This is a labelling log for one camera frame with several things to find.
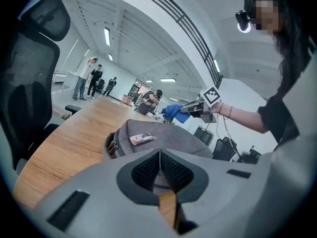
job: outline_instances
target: man in white shirt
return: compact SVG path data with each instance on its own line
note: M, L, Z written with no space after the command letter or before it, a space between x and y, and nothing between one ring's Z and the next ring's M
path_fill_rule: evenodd
M91 67L93 66L94 63L98 61L97 57L92 57L89 58L87 63L85 64L84 69L81 71L81 73L78 76L77 84L75 86L74 94L73 94L73 99L77 101L77 95L79 91L79 99L85 101L86 99L84 98L84 92L85 92L85 85L86 85L86 80L88 79L89 72L91 71Z

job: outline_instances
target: black railing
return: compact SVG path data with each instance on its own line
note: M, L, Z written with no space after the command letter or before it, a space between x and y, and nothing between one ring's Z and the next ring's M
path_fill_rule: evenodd
M211 52L193 21L173 0L152 1L166 11L192 40L198 52L202 56L215 86L219 88L222 76L220 76L219 72L216 70Z

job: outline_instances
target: woman's hand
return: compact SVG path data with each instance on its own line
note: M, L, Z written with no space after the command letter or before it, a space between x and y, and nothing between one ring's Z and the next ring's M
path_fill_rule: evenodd
M222 105L221 102L217 102L216 104L213 104L213 106L211 107L210 112L213 113L213 114L214 113L219 114L221 105Z

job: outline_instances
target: gray bag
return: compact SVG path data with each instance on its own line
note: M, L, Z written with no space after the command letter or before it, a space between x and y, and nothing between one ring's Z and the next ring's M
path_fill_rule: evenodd
M132 145L130 137L149 133L156 137L155 140ZM212 158L212 152L202 141L185 129L161 122L127 120L116 132L111 133L106 139L105 159L119 158L148 149L172 149L200 157ZM154 182L155 194L163 194L170 191L170 187L161 172Z

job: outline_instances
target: man in black clothes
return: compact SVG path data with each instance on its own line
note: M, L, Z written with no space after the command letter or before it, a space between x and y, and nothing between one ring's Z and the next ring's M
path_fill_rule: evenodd
M106 87L106 90L103 93L103 96L106 94L106 96L109 96L109 93L112 91L113 87L117 84L117 81L115 81L117 77L114 77L113 79L109 80L108 86Z
M136 112L146 115L151 108L155 108L159 104L159 99L163 95L161 90L149 91L147 92L142 99L142 103L136 110Z
M89 88L88 88L88 93L87 93L87 98L89 98L90 96L90 90L91 88L93 89L93 93L91 94L91 98L94 100L95 97L95 91L96 91L96 87L97 87L97 83L99 81L99 79L101 78L101 76L103 75L103 72L101 71L101 64L98 64L98 68L97 70L93 70L90 74L92 75L92 78L90 80L90 84L89 84Z

